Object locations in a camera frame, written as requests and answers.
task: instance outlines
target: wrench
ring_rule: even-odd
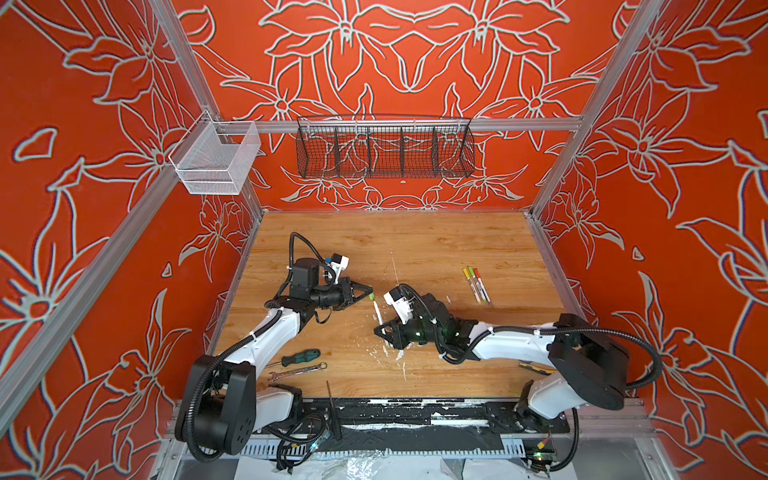
[[[320,362],[317,365],[305,366],[302,369],[289,370],[287,372],[282,372],[282,373],[270,372],[270,382],[275,382],[279,379],[282,379],[285,376],[301,375],[302,373],[315,372],[317,370],[325,370],[327,368],[328,368],[327,363]]]

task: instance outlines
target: wooden table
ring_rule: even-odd
[[[264,318],[264,302],[285,280],[292,231],[304,235],[321,255],[349,257],[343,275],[373,286],[385,322],[396,313],[382,296],[397,283],[407,283],[422,295],[432,293],[454,316],[488,323],[551,322],[563,311],[520,213],[268,213],[221,333],[219,353]],[[312,256],[303,243],[295,245],[295,258]],[[493,306],[476,303],[462,274],[467,265],[480,271]],[[322,319],[327,311],[318,314]],[[308,397],[327,396],[326,380],[338,397],[515,397],[529,379],[538,378],[506,359],[453,366],[438,358],[433,344],[411,345],[400,353],[373,334],[378,325],[373,301],[368,299],[335,312],[325,325],[310,322],[277,358],[317,348],[322,357],[312,364],[322,360],[328,369],[288,377],[282,383],[300,387]],[[265,370],[260,389],[270,370],[283,369]]]

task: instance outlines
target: red wall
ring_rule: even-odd
[[[0,7],[0,372],[200,113],[142,0]],[[145,478],[253,226],[179,184],[0,440],[3,478]]]
[[[146,478],[254,218],[178,184],[0,442],[18,478]]]
[[[0,374],[200,113],[134,1],[0,8]]]
[[[590,319],[662,352],[639,395],[685,478],[768,475],[767,25],[668,2],[543,219]]]
[[[223,115],[578,116],[637,2],[174,0]],[[302,180],[263,135],[251,180],[272,210],[531,205],[563,132],[481,134],[464,180]]]

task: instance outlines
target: black cable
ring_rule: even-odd
[[[299,439],[297,437],[291,436],[292,434],[296,433],[301,426],[309,420],[312,422],[313,420],[320,421],[320,428],[318,432],[314,435],[309,435],[305,439]],[[319,412],[309,412],[304,417],[299,420],[297,424],[295,424],[294,427],[292,427],[290,430],[288,430],[287,433],[281,432],[278,428],[272,427],[271,425],[267,425],[263,427],[263,430],[266,432],[269,432],[272,435],[275,435],[278,439],[280,439],[280,443],[277,445],[277,452],[276,452],[276,461],[277,461],[277,469],[278,470],[285,470],[287,469],[290,473],[293,467],[296,467],[298,465],[301,465],[302,463],[306,462],[310,456],[313,454],[312,447],[307,447],[306,454],[298,461],[292,461],[288,459],[288,451],[292,448],[291,445],[308,445],[316,442],[320,437],[322,437],[327,428],[326,418]]]
[[[427,307],[426,303],[424,303],[424,299],[422,299],[422,298],[421,298],[421,296],[419,295],[419,293],[418,293],[418,292],[416,292],[416,290],[415,290],[415,289],[414,289],[412,286],[410,286],[410,285],[409,285],[409,284],[407,284],[407,283],[400,283],[400,284],[397,286],[397,289],[398,289],[398,290],[400,290],[400,293],[402,293],[402,291],[403,291],[403,290],[405,290],[406,292],[408,292],[408,293],[410,293],[410,294],[411,294],[411,297],[412,297],[412,298],[414,298],[414,299],[418,300],[418,301],[419,301],[419,303],[421,303],[421,304],[422,304],[422,306],[424,307],[424,310],[426,310],[426,312],[427,312],[427,315],[429,316],[429,321],[430,321],[430,322],[431,322],[432,320],[437,320],[437,319],[435,318],[435,316],[434,316],[434,315],[432,315],[432,311],[431,311],[431,310],[430,310],[430,309]]]
[[[315,311],[315,321],[318,322],[320,325],[323,325],[324,323],[328,322],[328,320],[331,319],[331,313],[333,313],[333,309],[331,309],[331,311],[328,312],[328,316],[326,317],[326,319],[321,322],[320,317],[317,314],[317,311]]]
[[[576,448],[578,448],[578,412],[576,412],[576,409],[571,409],[571,412],[574,416],[574,441],[571,443],[571,449],[568,451],[568,454],[565,456],[562,462],[558,463],[554,467],[550,467],[550,472],[556,472],[558,470],[562,470],[563,468],[567,467],[569,463],[571,463],[571,460],[574,459],[576,456]]]
[[[285,281],[280,285],[280,288],[277,289],[277,293],[275,293],[275,297],[273,298],[273,300],[283,294],[283,290],[286,289],[286,287],[290,283],[291,277],[293,276],[293,271],[291,270],[293,268],[293,241],[296,238],[303,241],[310,248],[310,250],[312,250],[312,253],[314,253],[315,257],[317,257],[317,259],[320,261],[320,266],[322,266],[326,272],[330,273],[331,275],[330,284],[333,285],[333,283],[336,282],[336,272],[334,272],[333,269],[330,266],[328,266],[326,259],[324,259],[320,255],[320,253],[317,251],[315,246],[312,245],[312,243],[309,240],[304,238],[304,235],[302,235],[301,233],[292,232],[290,234],[290,238],[288,239],[288,275],[286,276]]]
[[[275,314],[272,319],[270,319],[269,322],[264,324],[264,326],[260,327],[258,330],[250,334],[249,336],[245,337],[241,341],[235,343],[230,348],[224,350],[221,354],[217,355],[216,358],[213,360],[213,362],[203,371],[203,374],[200,376],[200,379],[197,381],[197,385],[195,385],[195,389],[192,392],[192,396],[190,398],[190,404],[187,408],[187,414],[184,416],[184,436],[187,438],[187,446],[189,447],[190,453],[192,456],[199,462],[212,462],[213,460],[216,460],[217,458],[221,457],[222,451],[216,450],[214,453],[206,453],[203,452],[203,450],[200,448],[200,445],[197,443],[197,437],[194,433],[194,418],[197,415],[197,409],[200,406],[200,400],[203,397],[203,392],[206,390],[205,386],[208,383],[208,380],[210,379],[211,374],[214,372],[214,370],[218,369],[222,363],[224,363],[224,360],[227,359],[228,356],[235,353],[238,349],[243,348],[245,345],[250,343],[251,341],[259,338],[266,332],[269,328],[271,328],[275,323],[277,323],[277,320],[280,319],[280,317],[283,315],[282,310],[277,310],[277,313]]]
[[[643,386],[650,385],[651,383],[655,382],[659,376],[661,375],[661,371],[664,367],[664,361],[661,359],[661,355],[659,355],[659,352],[652,346],[650,343],[646,342],[645,340],[636,337],[634,335],[631,335],[630,333],[622,332],[621,330],[614,330],[614,329],[606,329],[596,326],[589,326],[589,327],[564,327],[564,328],[547,328],[547,329],[535,329],[531,328],[529,326],[511,326],[511,325],[502,325],[502,326],[494,326],[493,332],[518,332],[518,333],[529,333],[532,335],[535,335],[536,332],[538,332],[539,335],[567,335],[569,333],[605,333],[606,335],[612,335],[617,336],[619,338],[628,340],[632,343],[635,343],[636,345],[639,345],[642,347],[653,360],[653,366],[650,369],[650,372],[648,372],[643,378],[636,380],[634,382],[629,382],[627,384],[627,390],[631,389],[638,389]],[[444,356],[443,359],[445,361],[452,363],[454,365],[458,365],[459,363],[464,362],[466,360],[467,355],[475,349],[475,347],[480,343],[481,340],[483,340],[486,336],[491,335],[492,331],[486,330],[483,333],[480,333],[480,335],[477,335],[477,337],[472,340],[472,342],[467,347],[467,350],[463,352],[463,354],[457,358],[452,359],[448,356]]]
[[[568,454],[565,456],[565,458],[563,458],[562,462],[559,462],[557,465],[550,466],[550,472],[557,472],[567,467],[568,464],[571,463],[571,461],[573,461],[574,457],[576,456],[576,449],[578,448],[578,412],[576,409],[571,409],[571,412],[574,416],[574,438],[573,442],[571,443],[571,449],[568,450]],[[543,465],[531,465],[531,470],[534,472],[546,472],[546,467]]]

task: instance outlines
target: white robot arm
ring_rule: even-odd
[[[404,349],[409,343],[434,343],[444,360],[516,359],[555,367],[557,372],[530,381],[516,412],[522,425],[532,429],[584,404],[604,409],[624,407],[627,389],[645,386],[658,378],[662,364],[656,349],[626,332],[594,327],[576,315],[564,313],[556,323],[537,326],[493,326],[455,318],[432,294],[420,296],[408,285],[390,290],[385,301],[398,318],[374,329],[377,336]],[[646,349],[653,368],[627,384],[629,353],[609,336],[619,336]]]
[[[306,243],[316,258],[294,262],[295,238]],[[265,304],[264,320],[220,355],[202,355],[192,365],[174,436],[187,443],[197,460],[210,462],[223,453],[237,454],[251,432],[283,421],[299,410],[300,390],[278,385],[257,392],[256,379],[280,348],[312,318],[325,323],[319,321],[317,309],[344,310],[373,292],[370,286],[341,277],[349,258],[334,254],[323,259],[298,233],[291,234],[289,250],[288,277]],[[324,285],[319,281],[321,270]],[[288,294],[283,295],[286,287]],[[227,394],[221,395],[219,390],[224,386]]]

